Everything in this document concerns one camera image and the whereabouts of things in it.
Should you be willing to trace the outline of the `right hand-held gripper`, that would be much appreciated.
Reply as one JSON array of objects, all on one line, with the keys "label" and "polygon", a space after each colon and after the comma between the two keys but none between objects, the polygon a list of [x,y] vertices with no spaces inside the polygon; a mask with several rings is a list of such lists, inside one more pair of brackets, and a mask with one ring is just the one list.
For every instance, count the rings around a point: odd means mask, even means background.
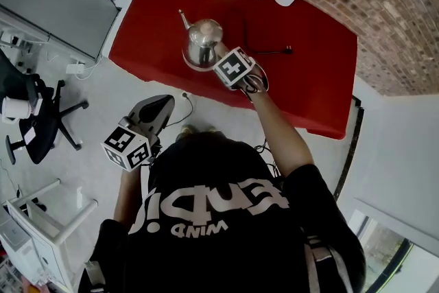
[{"label": "right hand-held gripper", "polygon": [[241,47],[236,47],[213,67],[213,71],[230,90],[260,93],[269,90],[268,77],[262,66]]}]

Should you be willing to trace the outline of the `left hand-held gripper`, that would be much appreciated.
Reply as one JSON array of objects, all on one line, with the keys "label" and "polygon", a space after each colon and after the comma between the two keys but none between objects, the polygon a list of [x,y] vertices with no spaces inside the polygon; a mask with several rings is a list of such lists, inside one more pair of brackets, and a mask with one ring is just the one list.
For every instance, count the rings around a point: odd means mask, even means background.
[{"label": "left hand-held gripper", "polygon": [[109,161],[131,172],[161,150],[160,132],[174,110],[172,95],[155,95],[137,103],[101,143]]}]

